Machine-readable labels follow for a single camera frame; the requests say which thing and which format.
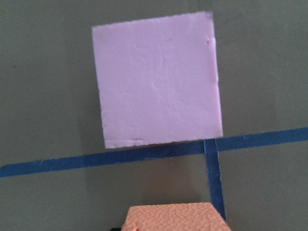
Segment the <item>orange foam cube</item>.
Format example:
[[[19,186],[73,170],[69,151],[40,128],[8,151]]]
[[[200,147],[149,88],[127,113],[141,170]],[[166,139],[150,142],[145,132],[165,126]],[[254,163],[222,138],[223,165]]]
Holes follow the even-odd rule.
[[[123,231],[229,231],[211,203],[132,206]]]

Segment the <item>pink foam cube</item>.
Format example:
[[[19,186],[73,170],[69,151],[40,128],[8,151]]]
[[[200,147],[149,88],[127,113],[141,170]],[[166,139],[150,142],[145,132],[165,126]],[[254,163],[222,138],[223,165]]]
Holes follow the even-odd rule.
[[[212,12],[92,28],[107,149],[223,136]]]

